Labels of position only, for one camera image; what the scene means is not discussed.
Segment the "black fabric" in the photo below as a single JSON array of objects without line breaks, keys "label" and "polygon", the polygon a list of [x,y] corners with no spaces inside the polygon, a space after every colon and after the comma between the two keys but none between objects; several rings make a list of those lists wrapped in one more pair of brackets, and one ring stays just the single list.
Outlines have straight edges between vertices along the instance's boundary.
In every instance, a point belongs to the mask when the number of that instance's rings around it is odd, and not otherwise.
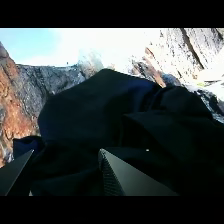
[{"label": "black fabric", "polygon": [[224,192],[224,126],[183,87],[104,69],[48,100],[38,124],[34,195],[104,195],[100,148],[181,195]]}]

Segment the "pointed metal object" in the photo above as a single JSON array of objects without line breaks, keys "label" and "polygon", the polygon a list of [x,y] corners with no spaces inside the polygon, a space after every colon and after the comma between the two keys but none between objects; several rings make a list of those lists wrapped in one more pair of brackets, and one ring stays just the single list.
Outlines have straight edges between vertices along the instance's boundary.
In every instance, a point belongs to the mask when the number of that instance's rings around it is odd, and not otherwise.
[{"label": "pointed metal object", "polygon": [[33,151],[30,150],[0,169],[0,196],[29,195],[29,178],[25,178],[28,172],[24,168]]},{"label": "pointed metal object", "polygon": [[108,151],[99,152],[105,195],[113,196],[177,196],[159,183]]}]

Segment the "person in dark clothing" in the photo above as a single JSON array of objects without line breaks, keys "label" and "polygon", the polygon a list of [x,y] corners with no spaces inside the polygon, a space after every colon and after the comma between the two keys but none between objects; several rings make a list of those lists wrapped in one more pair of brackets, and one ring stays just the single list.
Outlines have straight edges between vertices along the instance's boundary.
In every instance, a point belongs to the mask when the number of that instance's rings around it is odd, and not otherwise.
[{"label": "person in dark clothing", "polygon": [[103,69],[52,96],[38,125],[14,139],[15,158],[35,150],[33,195],[104,195],[101,148],[180,195],[224,194],[224,125],[184,87]]}]

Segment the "rocky cliff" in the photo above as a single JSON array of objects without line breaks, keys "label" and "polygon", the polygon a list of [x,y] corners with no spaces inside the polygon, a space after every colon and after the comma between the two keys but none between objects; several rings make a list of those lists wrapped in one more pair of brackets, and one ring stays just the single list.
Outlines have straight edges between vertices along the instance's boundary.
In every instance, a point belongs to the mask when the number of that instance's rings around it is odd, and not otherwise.
[{"label": "rocky cliff", "polygon": [[[123,70],[113,61],[103,64],[93,53],[71,67],[16,65],[0,43],[0,167],[13,159],[13,138],[38,134],[37,117],[51,95],[83,82],[104,67],[149,79],[161,87],[185,86],[202,98],[215,119],[224,122],[223,101],[212,90],[196,85],[224,45],[220,30],[164,28],[156,29],[154,35],[150,32],[143,33],[142,55],[130,55],[123,61]],[[217,82],[207,83],[210,87],[214,84]]]}]

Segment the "sky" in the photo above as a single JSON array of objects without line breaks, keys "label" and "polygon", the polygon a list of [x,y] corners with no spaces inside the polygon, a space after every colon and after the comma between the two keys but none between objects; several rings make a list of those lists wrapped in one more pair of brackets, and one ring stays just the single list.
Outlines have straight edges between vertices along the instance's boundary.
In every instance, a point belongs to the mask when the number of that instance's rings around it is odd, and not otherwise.
[{"label": "sky", "polygon": [[17,64],[66,66],[97,51],[105,63],[143,52],[143,29],[0,28],[0,41]]}]

